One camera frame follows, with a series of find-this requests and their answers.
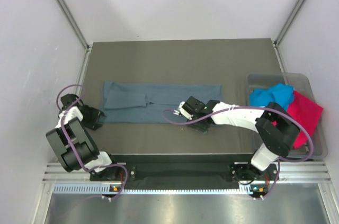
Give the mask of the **grey-blue t-shirt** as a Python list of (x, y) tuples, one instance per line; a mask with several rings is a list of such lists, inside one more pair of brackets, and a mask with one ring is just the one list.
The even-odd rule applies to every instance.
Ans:
[(118, 83), (102, 87), (102, 123), (166, 123), (162, 112), (175, 110), (190, 96), (203, 103), (224, 99), (219, 84)]

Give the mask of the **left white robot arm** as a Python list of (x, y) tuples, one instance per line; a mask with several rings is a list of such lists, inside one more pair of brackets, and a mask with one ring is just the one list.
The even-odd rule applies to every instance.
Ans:
[(102, 172), (109, 180), (116, 179), (120, 167), (105, 151), (99, 151), (87, 129), (97, 130), (103, 126), (101, 110), (85, 105), (75, 94), (60, 98), (61, 111), (58, 124), (46, 133), (57, 160), (67, 172), (78, 171), (83, 167), (94, 172)]

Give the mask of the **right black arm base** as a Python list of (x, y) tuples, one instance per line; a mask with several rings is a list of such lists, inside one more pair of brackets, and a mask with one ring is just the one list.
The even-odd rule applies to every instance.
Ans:
[(233, 163), (230, 165), (230, 173), (234, 181), (265, 182), (267, 178), (273, 181), (277, 174), (276, 164), (270, 164), (264, 171), (259, 170), (249, 163)]

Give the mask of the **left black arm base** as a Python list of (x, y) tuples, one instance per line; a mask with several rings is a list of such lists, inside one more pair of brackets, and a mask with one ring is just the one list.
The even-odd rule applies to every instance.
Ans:
[(118, 182), (127, 177), (127, 181), (134, 180), (136, 176), (136, 163), (117, 163), (115, 167), (105, 168), (100, 172), (92, 172), (90, 181), (93, 182)]

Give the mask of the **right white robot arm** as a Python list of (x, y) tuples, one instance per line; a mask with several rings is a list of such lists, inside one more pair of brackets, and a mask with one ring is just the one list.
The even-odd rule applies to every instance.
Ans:
[(266, 174), (269, 165), (280, 157), (287, 157), (300, 129), (290, 120), (291, 116), (277, 103), (270, 102), (269, 110), (230, 105), (217, 100), (206, 104), (189, 97), (181, 102), (174, 114), (183, 116), (187, 122), (201, 118), (191, 124), (195, 129), (206, 132), (214, 125), (230, 125), (257, 133), (263, 143), (253, 154), (247, 166), (248, 175), (257, 180)]

